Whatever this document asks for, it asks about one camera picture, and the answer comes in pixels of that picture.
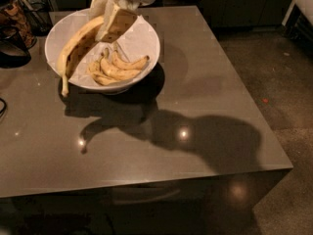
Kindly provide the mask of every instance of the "gray table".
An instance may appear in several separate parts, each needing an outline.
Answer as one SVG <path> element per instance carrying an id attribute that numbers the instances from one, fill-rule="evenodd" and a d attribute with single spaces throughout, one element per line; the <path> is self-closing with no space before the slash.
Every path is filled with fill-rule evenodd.
<path id="1" fill-rule="evenodd" d="M 63 100 L 45 38 L 29 64 L 0 69 L 0 197 L 292 168 L 199 10 L 142 13 L 161 55 L 124 94 L 71 86 Z"/>

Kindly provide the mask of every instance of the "black cable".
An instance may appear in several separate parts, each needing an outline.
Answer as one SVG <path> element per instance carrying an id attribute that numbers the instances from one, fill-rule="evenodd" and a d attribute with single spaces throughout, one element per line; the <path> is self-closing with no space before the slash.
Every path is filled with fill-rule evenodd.
<path id="1" fill-rule="evenodd" d="M 4 113 L 6 112 L 7 108 L 8 108 L 8 105 L 7 105 L 7 102 L 4 101 L 2 98 L 0 98 L 0 101 L 2 102 L 3 104 L 3 107 L 2 109 L 0 110 L 0 117 L 4 115 Z"/>

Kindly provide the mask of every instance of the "peeled banana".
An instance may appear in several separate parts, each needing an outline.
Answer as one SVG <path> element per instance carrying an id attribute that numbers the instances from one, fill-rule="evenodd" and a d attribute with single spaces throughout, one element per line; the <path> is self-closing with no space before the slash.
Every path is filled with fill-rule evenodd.
<path id="1" fill-rule="evenodd" d="M 64 46 L 57 61 L 57 70 L 63 80 L 62 95 L 68 94 L 68 80 L 81 59 L 97 44 L 95 37 L 104 17 L 99 16 L 85 24 Z"/>
<path id="2" fill-rule="evenodd" d="M 101 67 L 100 67 L 100 62 L 102 59 L 103 57 L 101 57 L 97 61 L 90 63 L 86 72 L 90 74 L 91 77 L 100 85 L 109 85 L 109 84 L 118 82 L 118 80 L 111 78 L 109 76 L 106 76 L 105 74 L 102 73 Z"/>
<path id="3" fill-rule="evenodd" d="M 112 53 L 112 64 L 116 67 L 123 69 L 123 70 L 142 70 L 143 67 L 149 60 L 149 56 L 144 56 L 143 58 L 136 60 L 134 62 L 125 62 L 120 57 L 119 53 L 114 50 Z"/>
<path id="4" fill-rule="evenodd" d="M 127 80 L 140 73 L 140 70 L 123 70 L 111 64 L 109 59 L 109 50 L 105 50 L 105 57 L 100 62 L 102 72 L 116 80 Z"/>

